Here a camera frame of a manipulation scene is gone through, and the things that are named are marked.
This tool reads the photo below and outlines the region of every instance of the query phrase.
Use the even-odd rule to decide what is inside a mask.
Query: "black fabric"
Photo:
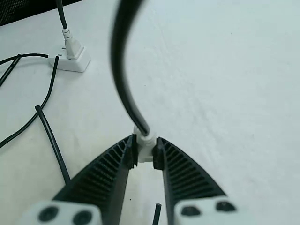
[[[63,0],[69,5],[81,0]],[[0,0],[0,26],[56,8],[55,0]]]

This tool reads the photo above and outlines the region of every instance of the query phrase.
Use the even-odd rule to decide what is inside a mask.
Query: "black cable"
[[[66,22],[65,15],[64,15],[62,1],[61,0],[55,0],[55,1],[56,1],[57,9],[58,9],[58,14],[60,15],[61,25],[62,25],[63,29],[66,29],[66,28],[68,28],[68,26],[67,26],[67,22]]]
[[[2,86],[2,84],[5,82],[6,78],[8,77],[8,75],[10,75],[11,71],[13,71],[13,69],[15,68],[15,66],[18,64],[18,62],[20,61],[21,58],[17,58],[15,59],[7,68],[7,70],[4,72],[4,74],[2,75],[2,77],[0,78],[0,87]]]
[[[135,105],[124,72],[124,51],[127,36],[142,1],[121,0],[112,31],[111,64],[113,79],[122,103],[141,133],[147,136],[150,128]]]
[[[45,131],[47,132],[47,135],[48,135],[49,141],[52,145],[52,148],[53,148],[54,154],[56,156],[57,162],[60,166],[60,170],[61,170],[62,176],[64,178],[65,184],[67,184],[70,181],[70,176],[69,176],[68,170],[66,168],[64,159],[62,158],[62,155],[60,153],[60,149],[59,149],[59,147],[56,143],[53,132],[52,132],[52,130],[50,128],[50,125],[49,125],[49,123],[48,123],[48,121],[47,121],[47,119],[46,119],[46,117],[45,117],[45,115],[42,111],[42,108],[39,105],[37,105],[37,106],[35,106],[35,109],[37,111],[37,114],[38,114],[39,118],[41,119],[41,121],[43,123]]]
[[[53,84],[54,84],[54,79],[55,79],[55,75],[56,75],[56,69],[57,69],[57,65],[58,65],[58,59],[59,57],[56,56],[55,57],[55,62],[54,62],[54,66],[53,66],[53,71],[52,71],[52,77],[51,77],[51,81],[50,81],[50,86],[49,86],[49,90],[48,93],[41,105],[41,108],[43,109],[44,106],[46,105],[50,95],[51,95],[51,91],[53,88]],[[29,127],[29,125],[35,120],[35,118],[38,116],[37,113],[35,113],[33,115],[33,117],[21,128],[19,129],[17,132],[15,132],[14,134],[12,134],[11,136],[5,138],[2,142],[0,142],[0,148],[2,148],[4,145],[6,145],[8,142],[10,142],[11,140],[13,140],[15,137],[17,137],[19,134],[21,134],[24,130],[26,130],[27,127]]]
[[[44,58],[48,58],[48,55],[46,54],[40,54],[40,53],[29,53],[29,54],[19,54],[19,55],[15,55],[13,57],[7,58],[5,60],[0,61],[0,66],[6,62],[18,59],[18,58],[24,58],[24,57],[29,57],[29,56],[39,56],[39,57],[44,57]]]
[[[161,210],[161,204],[156,203],[156,206],[155,206],[155,213],[154,213],[154,218],[153,218],[153,223],[152,223],[152,225],[158,225],[158,222],[159,222],[159,216],[160,216],[160,210]]]

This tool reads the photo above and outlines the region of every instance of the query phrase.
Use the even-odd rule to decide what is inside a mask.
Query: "cable end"
[[[152,150],[156,146],[156,133],[150,129],[147,136],[143,136],[141,131],[135,126],[133,133],[136,135],[138,149],[138,162],[152,162]]]
[[[73,38],[73,35],[69,28],[62,29],[61,31],[65,39],[67,59],[69,60],[78,59],[83,51],[83,46],[78,40]]]

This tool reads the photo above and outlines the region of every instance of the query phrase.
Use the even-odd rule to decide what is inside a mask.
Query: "white connector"
[[[57,47],[52,54],[49,54],[49,63],[53,66],[55,57],[59,56],[57,69],[83,72],[90,62],[90,55],[86,48],[80,44],[69,28],[62,29],[66,47]]]
[[[150,130],[147,136],[143,136],[140,130],[135,126],[133,133],[136,135],[138,162],[152,162],[152,150],[156,146],[156,134]]]

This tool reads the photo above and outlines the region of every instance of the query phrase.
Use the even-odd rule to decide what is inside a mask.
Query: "white table surface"
[[[117,1],[64,7],[89,50],[80,73],[58,71],[44,113],[71,177],[132,132],[114,88],[109,43]],[[189,154],[260,224],[299,224],[300,1],[148,0],[129,39],[133,96],[162,136]],[[63,44],[56,10],[0,27],[0,59]],[[2,65],[3,73],[9,64]],[[21,59],[0,88],[0,139],[34,114],[49,87],[43,58]],[[37,119],[0,150],[1,224],[64,185]],[[163,205],[162,174],[130,171],[121,225],[151,224]]]

